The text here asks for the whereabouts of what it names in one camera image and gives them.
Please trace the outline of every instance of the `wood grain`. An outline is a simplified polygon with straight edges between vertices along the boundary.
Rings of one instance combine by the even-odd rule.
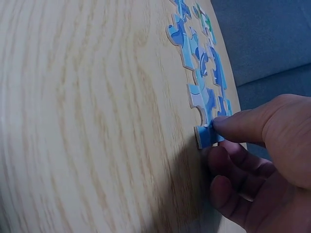
[[[236,112],[217,20],[198,2]],[[165,33],[175,11],[169,0],[0,1],[2,232],[241,232],[201,208],[192,72]]]

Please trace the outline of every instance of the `blue puzzle piece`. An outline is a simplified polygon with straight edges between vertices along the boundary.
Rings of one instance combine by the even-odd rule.
[[[228,113],[227,113],[227,115],[228,116],[232,116],[231,102],[230,102],[230,100],[226,100],[226,102],[227,102],[227,106],[228,106]]]
[[[194,64],[191,59],[192,54],[190,48],[190,39],[187,36],[184,21],[178,15],[174,15],[174,19],[177,27],[173,25],[168,26],[168,37],[173,44],[180,46],[184,67],[190,70],[194,70]]]
[[[217,113],[217,116],[220,117],[220,116],[226,116],[227,115],[227,112],[225,110],[225,105],[224,105],[224,98],[219,96],[218,97],[219,99],[219,104],[220,104],[220,109],[221,111]]]
[[[210,50],[213,54],[213,59],[215,62],[216,70],[213,70],[214,77],[215,77],[215,84],[217,84],[221,89],[221,94],[225,98],[225,89],[227,89],[227,84],[225,81],[225,75],[223,71],[223,66],[220,61],[220,57],[216,50],[213,47],[210,47]]]
[[[187,22],[187,17],[191,19],[190,8],[185,4],[184,0],[171,0],[177,6],[178,13],[184,22]]]
[[[213,108],[216,108],[216,98],[215,98],[215,93],[213,89],[209,89],[207,88],[207,92],[208,92],[208,102],[206,105],[206,109],[207,109],[207,115],[208,115],[208,120],[209,120],[209,125],[212,122],[213,119]]]
[[[196,31],[192,27],[190,27],[190,30],[192,34],[192,39],[190,40],[191,53],[195,56],[196,60],[199,63],[201,75],[206,76],[206,63],[208,62],[208,55],[206,49],[200,46],[199,37]]]
[[[200,83],[202,87],[188,84],[188,92],[191,108],[198,108],[203,119],[203,126],[195,127],[198,146],[202,149],[213,145],[218,140],[221,141],[221,139],[212,127],[212,109],[216,107],[214,91],[205,88],[205,84],[202,84],[204,79],[200,75],[198,69],[196,69],[196,73],[199,79],[201,78],[201,80],[198,80],[198,83]]]

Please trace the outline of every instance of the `blue fabric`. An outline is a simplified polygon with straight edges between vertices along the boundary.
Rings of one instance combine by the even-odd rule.
[[[281,94],[311,97],[311,64],[256,80],[237,88],[241,109],[253,109]],[[266,149],[248,145],[248,150],[262,158],[270,158]]]
[[[212,0],[236,85],[311,63],[310,0]]]

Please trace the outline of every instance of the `puzzle piece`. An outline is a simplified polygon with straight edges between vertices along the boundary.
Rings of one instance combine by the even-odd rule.
[[[227,115],[227,112],[225,110],[225,100],[223,97],[219,96],[218,97],[218,100],[219,100],[219,104],[220,104],[220,112],[218,111],[217,113],[217,116],[220,117],[220,116],[226,116]]]
[[[196,18],[198,18],[201,22],[201,29],[202,32],[209,36],[208,34],[210,34],[213,43],[216,45],[216,37],[213,31],[213,27],[212,24],[209,20],[209,17],[207,16],[207,14],[202,10],[202,8],[200,7],[200,5],[198,3],[195,4],[195,6],[192,8],[194,15],[196,16]]]
[[[213,44],[211,43],[210,39],[207,39],[207,56],[210,59],[214,59],[213,53],[211,48],[213,48]]]
[[[190,27],[190,31],[192,34],[192,39],[190,40],[191,53],[195,56],[195,58],[199,63],[201,75],[206,76],[207,75],[206,63],[208,62],[206,49],[200,46],[199,37],[196,31],[192,27]]]
[[[213,70],[213,74],[215,78],[214,83],[220,87],[221,94],[225,98],[225,90],[227,89],[227,84],[225,81],[223,66],[222,66],[220,57],[218,53],[216,52],[216,50],[213,47],[209,47],[209,48],[213,54],[213,59],[214,59],[215,66],[216,66],[216,69]]]
[[[226,100],[226,102],[227,102],[227,106],[228,106],[227,115],[228,115],[228,116],[232,116],[231,102],[230,102],[230,100]]]
[[[174,15],[174,20],[177,27],[173,25],[168,26],[168,38],[174,45],[180,47],[184,67],[190,70],[194,70],[195,67],[191,58],[192,54],[190,48],[190,39],[187,36],[184,21],[178,15]]]
[[[205,85],[202,89],[201,86],[188,84],[190,106],[191,108],[198,108],[202,118],[202,126],[195,127],[200,149],[213,145],[220,138],[212,127],[212,109],[216,108],[214,91],[213,89],[205,88]]]
[[[187,22],[187,18],[191,19],[190,8],[185,4],[184,0],[170,0],[177,6],[178,13],[184,22]]]

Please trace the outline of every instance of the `puzzle image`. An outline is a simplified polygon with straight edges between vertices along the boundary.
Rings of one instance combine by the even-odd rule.
[[[166,32],[169,40],[180,47],[183,66],[193,71],[195,84],[188,84],[189,103],[190,107],[197,108],[201,115],[201,125],[195,126],[194,131],[198,147],[203,149],[224,140],[213,129],[213,112],[216,112],[216,116],[232,115],[230,100],[225,95],[227,89],[225,74],[220,56],[215,49],[216,38],[207,14],[197,3],[192,8],[206,37],[206,41],[202,43],[205,46],[201,46],[196,30],[189,27],[191,35],[188,36],[185,29],[187,18],[192,20],[190,8],[183,0],[170,1],[177,7],[179,15],[173,14],[174,25],[169,25]],[[196,64],[192,61],[193,57],[197,61]],[[209,62],[214,64],[215,68],[212,70],[207,70]],[[206,85],[207,79],[212,79],[214,87],[219,88],[217,93]]]

